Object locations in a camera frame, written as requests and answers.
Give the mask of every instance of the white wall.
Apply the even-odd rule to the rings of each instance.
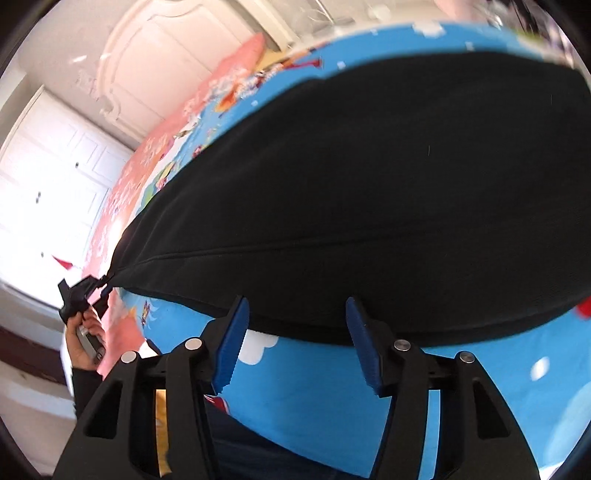
[[[34,94],[30,78],[15,55],[0,79],[0,145]]]
[[[33,28],[18,51],[21,68],[33,86],[45,84],[58,98],[133,150],[138,143],[100,114],[107,104],[84,93],[76,82],[80,70],[96,78],[107,38],[135,1],[61,0]]]

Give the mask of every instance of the blue bedsheet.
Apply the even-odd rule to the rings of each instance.
[[[394,56],[503,51],[541,55],[507,30],[485,25],[422,22],[371,30],[319,46],[214,92],[184,132],[184,144],[146,186],[150,198],[198,153],[237,122],[306,79]],[[211,319],[167,301],[120,291],[137,321],[162,351],[201,333]],[[566,458],[591,420],[591,325],[574,312],[520,335],[470,345],[428,349],[454,356],[474,352],[509,403],[540,467]],[[229,412],[252,430],[295,453],[368,476],[381,440],[389,399],[367,387],[355,351],[249,331],[231,384],[222,397]],[[431,393],[422,479],[433,475],[439,395]]]

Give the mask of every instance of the person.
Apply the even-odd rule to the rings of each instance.
[[[72,361],[74,409],[80,418],[90,399],[100,387],[102,377],[80,343],[76,331],[82,325],[103,340],[105,331],[97,312],[91,307],[67,321],[66,346]],[[361,477],[313,462],[261,437],[206,402],[207,419],[224,480],[355,480]],[[165,475],[174,479],[174,473]]]
[[[82,415],[92,395],[94,395],[103,380],[96,372],[98,364],[93,362],[78,339],[76,331],[80,325],[99,339],[102,340],[105,338],[105,331],[94,308],[91,307],[84,313],[78,312],[75,316],[68,319],[66,325],[66,347],[72,362],[72,386],[74,389],[76,418]]]

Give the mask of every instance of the door panel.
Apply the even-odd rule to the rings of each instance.
[[[19,129],[62,157],[72,149],[72,141],[81,128],[74,115],[69,115],[58,102],[44,93],[31,107]]]
[[[70,163],[104,185],[113,187],[130,156],[130,150],[113,145],[102,135],[83,131],[76,138]]]

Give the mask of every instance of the black clamp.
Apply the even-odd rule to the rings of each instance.
[[[105,284],[106,277],[99,279],[94,278],[91,275],[83,278],[73,287],[69,287],[65,279],[59,282],[57,287],[60,289],[61,299],[64,301],[64,306],[60,308],[60,317],[62,321],[67,324],[68,319],[75,316],[76,313],[83,313],[88,310],[90,308],[88,299],[97,288],[101,288]],[[99,300],[92,305],[99,318],[103,318],[109,308],[109,293],[111,293],[112,290],[111,287],[104,288],[100,292]],[[76,335],[88,356],[93,359],[94,363],[98,364],[105,356],[105,347],[102,342],[94,335],[91,335],[82,325],[78,327]]]
[[[470,352],[424,353],[371,319],[356,298],[347,326],[366,382],[392,397],[370,478],[417,480],[427,427],[428,391],[441,391],[439,449],[433,480],[540,480],[527,441],[501,393]]]
[[[248,321],[248,302],[239,297],[201,337],[166,355],[124,353],[78,420],[53,479],[160,479],[154,417],[159,389],[166,389],[171,476],[219,479],[204,395],[217,395],[230,383]]]
[[[248,317],[248,302],[239,297],[226,317],[167,355],[123,354],[79,419],[54,480],[159,478],[154,392],[164,388],[172,478],[219,479],[203,396],[229,383]],[[515,417],[472,353],[428,355],[371,319],[354,298],[346,303],[346,321],[368,385],[392,397],[370,478],[418,479],[428,391],[440,390],[434,480],[540,480]]]

